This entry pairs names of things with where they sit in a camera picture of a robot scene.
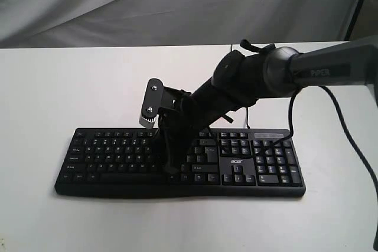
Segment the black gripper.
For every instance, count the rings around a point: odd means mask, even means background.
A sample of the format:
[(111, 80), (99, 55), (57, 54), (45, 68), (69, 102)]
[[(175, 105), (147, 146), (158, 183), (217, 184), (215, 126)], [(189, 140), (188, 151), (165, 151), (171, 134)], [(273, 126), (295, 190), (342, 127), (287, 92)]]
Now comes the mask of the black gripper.
[(159, 95), (156, 153), (166, 158), (164, 171), (177, 174), (185, 162), (192, 141), (198, 133), (229, 111), (233, 102), (226, 97), (200, 99), (188, 95)]

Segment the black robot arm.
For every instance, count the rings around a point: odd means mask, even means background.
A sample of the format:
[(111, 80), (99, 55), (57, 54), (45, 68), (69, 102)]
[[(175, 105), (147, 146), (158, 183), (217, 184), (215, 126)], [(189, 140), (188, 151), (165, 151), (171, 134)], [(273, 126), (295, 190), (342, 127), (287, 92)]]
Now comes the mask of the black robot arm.
[(248, 40), (218, 63), (212, 76), (191, 94), (181, 93), (174, 111), (159, 118), (165, 142), (164, 169), (176, 174), (195, 135), (230, 111), (260, 99), (290, 97), (308, 86), (377, 85), (377, 37), (370, 36), (301, 53)]

